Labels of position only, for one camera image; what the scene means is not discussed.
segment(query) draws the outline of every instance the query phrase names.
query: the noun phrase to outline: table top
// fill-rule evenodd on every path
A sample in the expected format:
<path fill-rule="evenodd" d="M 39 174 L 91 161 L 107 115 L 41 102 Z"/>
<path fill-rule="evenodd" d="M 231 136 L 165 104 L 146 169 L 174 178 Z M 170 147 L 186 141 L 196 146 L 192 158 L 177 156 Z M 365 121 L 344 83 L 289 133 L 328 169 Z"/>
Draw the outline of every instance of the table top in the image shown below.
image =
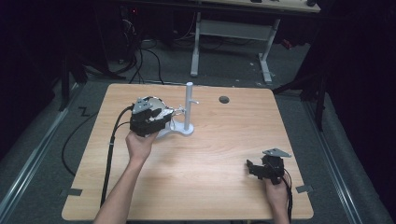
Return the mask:
<path fill-rule="evenodd" d="M 106 171 L 108 142 L 120 112 L 137 97 L 157 96 L 167 105 L 184 106 L 185 86 L 112 84 L 108 87 L 72 189 L 63 210 L 67 220 L 93 220 L 99 210 Z M 230 99 L 228 104 L 220 96 Z M 262 152 L 277 147 L 293 155 L 274 95 L 267 89 L 194 86 L 191 106 L 194 133 L 157 139 L 134 190 L 128 219 L 132 220 L 254 220 L 271 219 L 263 181 L 248 174 L 246 160 L 261 164 Z M 126 113 L 120 123 L 129 121 Z M 175 119 L 183 121 L 182 116 Z M 124 138 L 129 125 L 116 133 L 107 194 L 127 162 Z M 294 157 L 284 159 L 293 182 L 295 219 L 313 216 Z"/>
<path fill-rule="evenodd" d="M 301 11 L 301 12 L 320 12 L 320 7 L 315 4 L 309 7 L 306 0 L 262 0 L 260 3 L 252 3 L 250 0 L 200 0 L 207 3 L 218 3 L 226 5 L 237 5 L 244 7 L 263 7 L 279 10 Z"/>

